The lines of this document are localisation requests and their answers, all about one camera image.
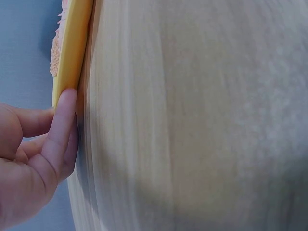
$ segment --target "hand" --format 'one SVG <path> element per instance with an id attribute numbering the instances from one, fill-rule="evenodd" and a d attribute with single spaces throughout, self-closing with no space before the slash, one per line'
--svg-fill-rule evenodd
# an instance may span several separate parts
<path id="1" fill-rule="evenodd" d="M 65 90 L 55 112 L 0 104 L 0 230 L 39 212 L 74 171 L 76 98 L 75 90 Z"/>

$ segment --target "sponge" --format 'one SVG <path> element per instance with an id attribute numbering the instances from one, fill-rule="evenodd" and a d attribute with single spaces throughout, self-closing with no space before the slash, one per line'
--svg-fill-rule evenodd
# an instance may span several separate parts
<path id="1" fill-rule="evenodd" d="M 92 7 L 93 0 L 62 1 L 61 20 L 51 48 L 54 107 L 66 88 L 78 87 Z"/>

